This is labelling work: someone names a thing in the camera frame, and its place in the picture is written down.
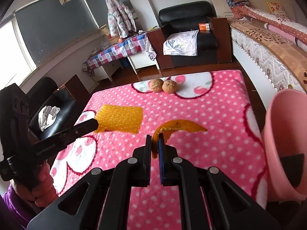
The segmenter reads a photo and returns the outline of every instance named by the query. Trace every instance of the human hand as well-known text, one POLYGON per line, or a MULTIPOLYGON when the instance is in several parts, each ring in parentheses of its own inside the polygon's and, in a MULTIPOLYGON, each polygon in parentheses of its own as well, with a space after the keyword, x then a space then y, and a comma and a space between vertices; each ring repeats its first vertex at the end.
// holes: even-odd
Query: human hand
POLYGON ((16 180, 11 180, 11 185, 16 194, 26 202, 35 201, 38 207, 47 207, 51 204, 58 195, 53 186, 53 178, 49 174, 50 166, 48 163, 44 163, 39 171, 37 179, 39 184, 30 192, 24 185, 16 180))

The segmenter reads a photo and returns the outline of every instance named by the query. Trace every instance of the pink plastic bucket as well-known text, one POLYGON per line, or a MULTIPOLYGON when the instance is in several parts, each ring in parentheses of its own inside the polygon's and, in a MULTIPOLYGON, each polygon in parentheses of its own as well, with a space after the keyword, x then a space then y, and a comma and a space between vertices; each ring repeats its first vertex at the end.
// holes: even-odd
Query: pink plastic bucket
POLYGON ((262 132, 268 176, 268 201, 304 201, 307 195, 307 95, 297 90, 279 91, 272 99, 262 132), (280 157, 305 154, 300 185, 290 184, 280 157))

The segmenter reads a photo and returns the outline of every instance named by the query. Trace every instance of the purple sleeve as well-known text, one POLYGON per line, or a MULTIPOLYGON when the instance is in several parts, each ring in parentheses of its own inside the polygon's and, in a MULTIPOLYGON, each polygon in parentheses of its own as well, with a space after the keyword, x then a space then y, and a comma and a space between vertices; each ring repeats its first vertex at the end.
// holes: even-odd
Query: purple sleeve
POLYGON ((21 201, 11 185, 8 192, 4 194, 3 200, 17 222, 26 229, 33 218, 31 209, 21 201))

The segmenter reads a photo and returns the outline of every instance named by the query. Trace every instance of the white cabinet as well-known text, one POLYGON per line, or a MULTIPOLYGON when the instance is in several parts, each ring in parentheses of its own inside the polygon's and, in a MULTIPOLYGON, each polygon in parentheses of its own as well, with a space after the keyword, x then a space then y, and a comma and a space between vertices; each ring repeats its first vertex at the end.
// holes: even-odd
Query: white cabinet
POLYGON ((141 67, 156 65, 157 69, 160 69, 157 60, 155 59, 154 61, 152 61, 151 59, 149 59, 148 54, 145 51, 130 55, 127 58, 130 61, 131 66, 136 74, 136 69, 141 67))
POLYGON ((119 62, 119 60, 113 60, 111 62, 105 63, 100 67, 97 67, 94 69, 94 76, 93 79, 95 81, 103 80, 103 79, 109 79, 112 81, 112 74, 115 73, 115 71, 118 68, 123 68, 122 64, 119 62))

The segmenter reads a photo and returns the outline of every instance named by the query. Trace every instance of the black leather armchair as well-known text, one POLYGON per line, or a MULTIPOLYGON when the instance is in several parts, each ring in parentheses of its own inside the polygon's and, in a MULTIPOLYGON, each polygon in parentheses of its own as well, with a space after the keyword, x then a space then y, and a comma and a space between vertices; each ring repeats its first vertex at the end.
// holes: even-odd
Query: black leather armchair
MULTIPOLYGON (((174 33, 198 30, 199 23, 211 23, 210 17, 214 17, 214 12, 207 1, 180 4, 159 11, 159 19, 165 39, 174 33)), ((199 32, 196 40, 197 56, 171 55, 174 67, 223 62, 219 61, 217 54, 219 41, 211 29, 210 31, 199 32)))
POLYGON ((58 86, 52 78, 43 77, 27 93, 30 101, 29 128, 40 140, 73 126, 83 111, 83 106, 74 100, 66 89, 57 89, 58 86), (56 121, 41 131, 38 126, 38 113, 46 105, 57 106, 60 111, 56 115, 56 121))

